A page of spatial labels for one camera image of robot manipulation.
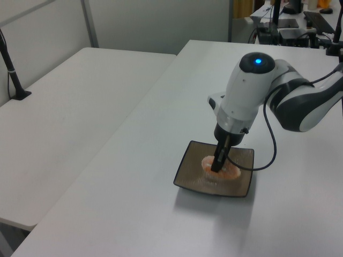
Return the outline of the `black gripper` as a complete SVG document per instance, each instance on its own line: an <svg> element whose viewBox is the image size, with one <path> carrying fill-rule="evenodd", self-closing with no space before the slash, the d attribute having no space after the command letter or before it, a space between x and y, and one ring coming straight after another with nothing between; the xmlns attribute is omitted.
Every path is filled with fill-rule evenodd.
<svg viewBox="0 0 343 257"><path fill-rule="evenodd" d="M211 171L219 172L227 159L229 152L229 146L236 146L243 140L244 134L235 134L227 132L219 124L216 124L214 129L214 136L218 142L216 150L214 152L214 160L211 165ZM229 137L228 145L225 145L226 139Z"/></svg>

